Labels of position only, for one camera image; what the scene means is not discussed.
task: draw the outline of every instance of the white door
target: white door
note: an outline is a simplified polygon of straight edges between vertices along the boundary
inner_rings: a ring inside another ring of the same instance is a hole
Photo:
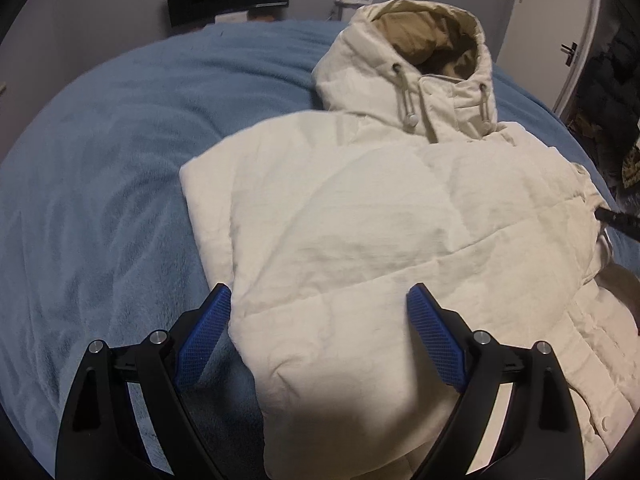
[[[593,41],[599,0],[516,0],[498,66],[557,113]],[[577,45],[571,66],[569,48]]]

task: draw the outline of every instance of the hood drawstring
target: hood drawstring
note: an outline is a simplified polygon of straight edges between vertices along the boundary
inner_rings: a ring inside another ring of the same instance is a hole
[[[480,83],[480,118],[482,122],[488,123],[490,121],[489,117],[489,96],[486,92],[486,85],[484,83]]]
[[[414,102],[411,101],[411,93],[409,92],[409,83],[406,80],[406,76],[404,74],[404,70],[399,63],[394,63],[393,67],[394,72],[398,74],[400,78],[400,86],[402,89],[402,103],[404,104],[404,110],[406,111],[406,115],[402,120],[402,124],[404,124],[405,128],[415,128],[418,125],[419,119],[418,114],[415,113]]]

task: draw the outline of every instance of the jacket hood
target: jacket hood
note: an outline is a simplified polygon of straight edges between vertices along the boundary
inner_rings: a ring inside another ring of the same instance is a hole
[[[325,109],[431,142],[496,130],[492,60],[478,19],[434,2],[361,7],[314,69]]]

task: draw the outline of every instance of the bed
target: bed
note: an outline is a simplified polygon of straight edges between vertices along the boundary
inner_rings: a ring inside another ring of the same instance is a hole
[[[0,402],[50,473],[87,344],[137,343],[208,293],[180,166],[261,120],[321,108],[310,73],[342,27],[212,25],[129,52],[57,95],[0,166]],[[500,120],[584,165],[615,207],[562,123],[500,70],[494,79]],[[640,274],[638,245],[609,235],[616,261]],[[132,397],[153,464],[168,468]],[[230,480],[266,478],[253,379],[228,336],[183,398]]]

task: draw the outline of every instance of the white puffer jacket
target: white puffer jacket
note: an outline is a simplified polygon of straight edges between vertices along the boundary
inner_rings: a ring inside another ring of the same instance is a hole
[[[587,171],[497,123],[484,33],[464,10],[364,7],[314,76],[327,112],[257,124],[180,172],[207,279],[233,290],[267,473],[411,476],[457,398],[407,319],[424,282],[472,330],[553,345],[590,474],[638,410],[640,340],[637,280],[609,264]]]

